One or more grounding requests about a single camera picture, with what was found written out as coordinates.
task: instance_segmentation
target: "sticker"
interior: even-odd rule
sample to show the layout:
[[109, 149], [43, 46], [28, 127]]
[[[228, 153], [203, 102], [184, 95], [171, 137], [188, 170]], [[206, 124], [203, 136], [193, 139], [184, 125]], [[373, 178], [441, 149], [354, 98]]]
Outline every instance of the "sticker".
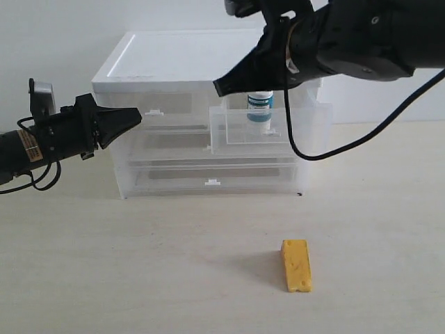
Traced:
[[42, 151], [40, 151], [39, 145], [35, 137], [24, 130], [17, 131], [20, 139], [22, 140], [23, 147], [28, 155], [30, 162], [37, 162], [43, 160]]

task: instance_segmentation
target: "white table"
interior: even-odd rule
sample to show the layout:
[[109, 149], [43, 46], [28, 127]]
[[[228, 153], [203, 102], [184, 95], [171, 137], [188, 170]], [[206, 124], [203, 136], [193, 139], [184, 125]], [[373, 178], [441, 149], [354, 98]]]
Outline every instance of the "white table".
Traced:
[[[67, 161], [53, 191], [1, 198], [0, 333], [443, 333], [444, 132], [394, 125], [304, 198], [122, 201], [107, 154]], [[311, 294], [284, 291], [293, 238]]]

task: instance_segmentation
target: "white lid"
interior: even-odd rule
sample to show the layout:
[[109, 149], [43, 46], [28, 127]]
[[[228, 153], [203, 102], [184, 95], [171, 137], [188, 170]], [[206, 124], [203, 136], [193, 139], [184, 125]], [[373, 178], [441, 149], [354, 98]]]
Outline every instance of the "white lid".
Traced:
[[262, 29], [132, 32], [92, 80], [96, 93], [213, 90], [258, 43]]

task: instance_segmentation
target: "white top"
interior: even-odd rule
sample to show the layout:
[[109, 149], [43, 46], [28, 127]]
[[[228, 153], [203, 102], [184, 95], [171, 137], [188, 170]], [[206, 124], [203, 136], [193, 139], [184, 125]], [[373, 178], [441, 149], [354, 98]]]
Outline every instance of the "white top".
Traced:
[[96, 93], [213, 89], [257, 45], [262, 29], [131, 32], [93, 79]]
[[[108, 155], [64, 161], [55, 189], [1, 197], [0, 333], [443, 333], [444, 130], [397, 124], [314, 163], [301, 198], [119, 200]], [[311, 294], [284, 291], [293, 238]]]

